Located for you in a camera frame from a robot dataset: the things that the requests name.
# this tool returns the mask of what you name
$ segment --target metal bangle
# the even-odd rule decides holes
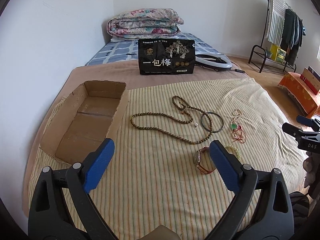
[[[210,131],[210,129],[208,129],[207,127],[205,127],[205,125],[204,125],[204,123],[203,123],[204,114],[202,114],[201,119],[200,119],[201,126],[202,126],[205,130],[207,130],[208,132],[211,132],[211,133],[220,132],[220,131],[224,128],[224,121],[223,121],[222,117],[221,117],[219,114],[214,113],[214,112],[206,112],[206,114],[214,114],[214,115],[216,115],[216,116],[221,120],[222,126],[221,126],[221,128],[220,128],[219,130],[217,130],[217,131]]]

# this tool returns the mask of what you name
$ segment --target orange tablecloth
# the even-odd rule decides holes
[[[288,72],[280,81],[279,86],[286,87],[297,99],[308,114],[308,118],[320,113],[320,95],[315,95],[300,74]]]

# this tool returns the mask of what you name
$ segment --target white wall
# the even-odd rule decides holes
[[[36,131],[71,70],[105,44],[113,0],[10,0],[0,17],[0,197],[26,231],[22,181]]]
[[[320,44],[320,16],[310,0],[285,0],[303,19],[307,29],[297,60],[298,70],[313,66]],[[267,12],[267,0],[114,0],[115,14],[139,8],[175,9],[184,19],[182,31],[191,32],[217,50],[249,57],[260,44]]]

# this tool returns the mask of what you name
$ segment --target watch face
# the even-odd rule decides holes
[[[193,157],[193,163],[198,164],[200,162],[200,151],[196,151],[196,154]]]

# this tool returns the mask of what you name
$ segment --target metal screw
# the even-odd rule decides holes
[[[72,167],[73,167],[74,169],[79,169],[79,168],[81,167],[81,163],[74,163],[74,164],[72,165]]]
[[[243,168],[244,168],[245,170],[247,170],[247,171],[249,171],[249,170],[252,169],[252,167],[251,167],[250,164],[243,164]]]
[[[279,170],[278,168],[274,168],[273,171],[275,172],[275,174],[280,174],[281,170]]]
[[[42,169],[43,172],[48,172],[49,170],[50,170],[50,167],[49,167],[49,166],[45,166],[45,167]]]

